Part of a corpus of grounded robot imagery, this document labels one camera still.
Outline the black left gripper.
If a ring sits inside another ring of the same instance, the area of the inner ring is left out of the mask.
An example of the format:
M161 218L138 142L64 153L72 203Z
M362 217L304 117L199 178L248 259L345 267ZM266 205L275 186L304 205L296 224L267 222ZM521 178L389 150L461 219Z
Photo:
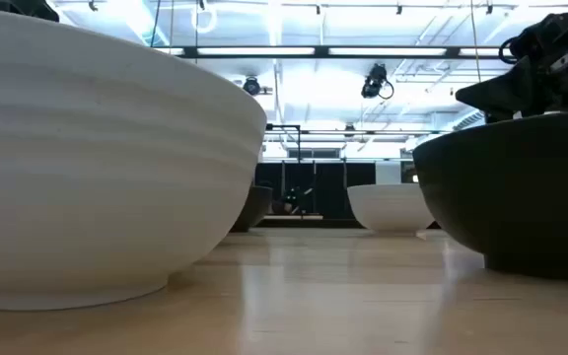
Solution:
M59 22L59 15L46 0L0 0L0 12Z

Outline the black ceramic bowl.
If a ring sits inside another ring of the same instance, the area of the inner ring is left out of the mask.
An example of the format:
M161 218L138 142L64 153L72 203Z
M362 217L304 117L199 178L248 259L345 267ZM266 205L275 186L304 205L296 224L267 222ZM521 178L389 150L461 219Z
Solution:
M486 267L568 280L568 112L446 134L413 161L434 220Z
M269 212L273 189L268 186L253 185L248 191L246 203L230 232L247 232L257 225Z

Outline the white ceramic bowl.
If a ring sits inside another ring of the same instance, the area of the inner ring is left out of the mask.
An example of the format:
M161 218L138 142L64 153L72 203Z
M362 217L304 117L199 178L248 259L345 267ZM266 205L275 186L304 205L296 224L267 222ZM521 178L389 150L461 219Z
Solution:
M366 229L415 233L434 222L416 183L356 185L347 193L355 219Z
M0 310L165 288L230 231L266 120L192 62L0 11Z

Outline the black background partition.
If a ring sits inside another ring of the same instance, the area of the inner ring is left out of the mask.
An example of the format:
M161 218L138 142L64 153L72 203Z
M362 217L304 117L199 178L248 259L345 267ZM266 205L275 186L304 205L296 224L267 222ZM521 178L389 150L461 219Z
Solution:
M273 189L271 214L353 219L347 188L375 184L374 163L259 163L254 182Z

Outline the black ceiling spotlight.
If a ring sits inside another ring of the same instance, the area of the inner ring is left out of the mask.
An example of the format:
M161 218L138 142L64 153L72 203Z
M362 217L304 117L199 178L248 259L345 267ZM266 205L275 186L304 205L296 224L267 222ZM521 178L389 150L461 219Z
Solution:
M256 77L247 76L243 82L243 89L251 96L272 95L273 89L259 84Z

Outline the black overhead frame beam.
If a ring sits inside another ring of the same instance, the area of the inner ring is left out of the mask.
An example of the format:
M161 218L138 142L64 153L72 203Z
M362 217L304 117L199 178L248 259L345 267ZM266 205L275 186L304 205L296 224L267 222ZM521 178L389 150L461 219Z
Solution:
M310 58L310 59L497 59L498 46L186 46L173 49L183 58Z

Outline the black metal table frame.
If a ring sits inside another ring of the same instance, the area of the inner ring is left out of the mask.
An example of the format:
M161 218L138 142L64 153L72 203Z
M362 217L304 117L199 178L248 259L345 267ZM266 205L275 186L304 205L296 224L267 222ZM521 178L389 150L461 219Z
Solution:
M355 219L325 219L320 215L265 216L258 228L363 229Z

